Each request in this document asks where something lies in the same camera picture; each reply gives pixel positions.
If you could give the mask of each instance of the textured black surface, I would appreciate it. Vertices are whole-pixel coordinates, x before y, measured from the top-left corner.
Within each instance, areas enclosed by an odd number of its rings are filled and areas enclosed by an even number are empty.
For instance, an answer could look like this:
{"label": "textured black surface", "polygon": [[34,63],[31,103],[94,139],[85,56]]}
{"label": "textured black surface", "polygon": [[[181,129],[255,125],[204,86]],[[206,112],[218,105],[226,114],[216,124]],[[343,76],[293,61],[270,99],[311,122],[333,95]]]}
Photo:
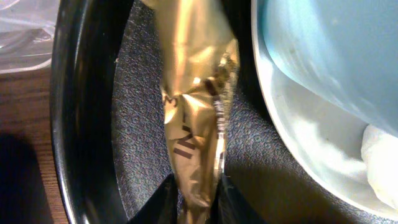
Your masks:
{"label": "textured black surface", "polygon": [[[264,105],[254,68],[249,1],[224,1],[241,51],[228,132],[226,175],[269,223],[393,223],[321,188],[284,146]],[[162,62],[154,15],[133,5],[114,79],[113,146],[128,217],[171,173],[160,98]]]}

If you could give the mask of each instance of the clear plastic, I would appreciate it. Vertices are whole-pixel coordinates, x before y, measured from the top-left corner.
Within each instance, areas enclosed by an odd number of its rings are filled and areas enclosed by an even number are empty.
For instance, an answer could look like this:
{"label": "clear plastic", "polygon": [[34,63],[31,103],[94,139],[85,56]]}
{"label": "clear plastic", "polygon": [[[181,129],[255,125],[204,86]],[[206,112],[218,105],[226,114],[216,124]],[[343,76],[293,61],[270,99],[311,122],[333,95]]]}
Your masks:
{"label": "clear plastic", "polygon": [[0,0],[0,74],[51,63],[60,0]]}

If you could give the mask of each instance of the crumpled foil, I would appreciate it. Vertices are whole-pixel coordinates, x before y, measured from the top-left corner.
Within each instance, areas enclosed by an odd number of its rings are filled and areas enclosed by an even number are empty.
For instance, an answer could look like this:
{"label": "crumpled foil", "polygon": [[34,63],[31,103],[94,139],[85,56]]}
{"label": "crumpled foil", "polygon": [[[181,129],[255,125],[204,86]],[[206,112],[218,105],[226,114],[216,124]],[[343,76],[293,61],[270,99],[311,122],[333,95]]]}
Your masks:
{"label": "crumpled foil", "polygon": [[167,148],[184,203],[180,223],[205,223],[223,172],[239,70],[238,41],[219,0],[145,0],[164,60]]}

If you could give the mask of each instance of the black rim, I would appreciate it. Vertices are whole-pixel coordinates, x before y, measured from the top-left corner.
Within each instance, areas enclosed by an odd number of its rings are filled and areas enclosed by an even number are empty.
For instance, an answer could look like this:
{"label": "black rim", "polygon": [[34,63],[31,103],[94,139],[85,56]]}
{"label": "black rim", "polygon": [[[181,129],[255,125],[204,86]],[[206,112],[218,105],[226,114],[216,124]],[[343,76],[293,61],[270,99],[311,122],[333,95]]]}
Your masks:
{"label": "black rim", "polygon": [[70,223],[127,221],[111,147],[113,75],[133,0],[63,0],[50,113],[58,184]]}

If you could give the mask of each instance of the light blue bowl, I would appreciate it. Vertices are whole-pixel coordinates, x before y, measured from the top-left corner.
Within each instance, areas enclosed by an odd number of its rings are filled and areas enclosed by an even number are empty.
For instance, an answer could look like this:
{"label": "light blue bowl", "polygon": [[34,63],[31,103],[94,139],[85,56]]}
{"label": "light blue bowl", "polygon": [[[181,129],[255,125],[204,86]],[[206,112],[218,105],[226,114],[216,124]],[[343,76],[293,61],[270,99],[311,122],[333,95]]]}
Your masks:
{"label": "light blue bowl", "polygon": [[269,0],[264,12],[282,72],[398,136],[398,1]]}

